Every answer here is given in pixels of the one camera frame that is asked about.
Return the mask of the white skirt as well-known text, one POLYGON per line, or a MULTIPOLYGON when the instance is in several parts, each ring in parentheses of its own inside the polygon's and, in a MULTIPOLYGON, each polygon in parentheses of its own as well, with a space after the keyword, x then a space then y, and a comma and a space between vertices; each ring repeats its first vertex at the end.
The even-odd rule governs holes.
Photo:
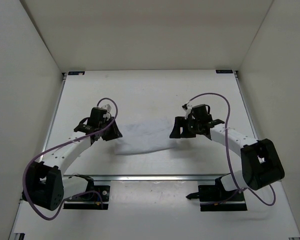
POLYGON ((122 137, 115 140, 116 155, 138 155, 175 148, 170 138, 173 124, 167 117, 155 118, 118 126, 122 137))

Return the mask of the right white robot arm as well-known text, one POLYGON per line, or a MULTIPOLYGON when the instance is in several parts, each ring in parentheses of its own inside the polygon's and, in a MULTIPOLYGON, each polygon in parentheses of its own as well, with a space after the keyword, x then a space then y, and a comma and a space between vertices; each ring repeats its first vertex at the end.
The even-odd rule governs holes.
POLYGON ((223 120, 213 119, 211 108, 206 104, 194 107, 184 105, 183 108, 186 114, 175 117, 169 135, 171 139, 189 139, 202 135, 240 157, 240 170, 232 171, 216 180, 216 198, 226 200, 234 190, 259 190, 285 177, 285 170, 271 140, 248 137, 226 127, 223 120))

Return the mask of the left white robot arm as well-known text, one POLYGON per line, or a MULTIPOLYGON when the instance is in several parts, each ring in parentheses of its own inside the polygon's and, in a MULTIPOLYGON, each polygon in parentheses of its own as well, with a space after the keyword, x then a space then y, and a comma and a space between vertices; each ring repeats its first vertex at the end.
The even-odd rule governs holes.
POLYGON ((63 200, 80 195, 88 200, 94 196, 94 180, 83 174, 65 176, 74 161, 96 141, 121 138, 111 106, 93 107, 89 117, 74 128, 66 146, 59 146, 46 153, 42 161, 32 162, 25 172, 22 192, 24 201, 54 211, 63 200))

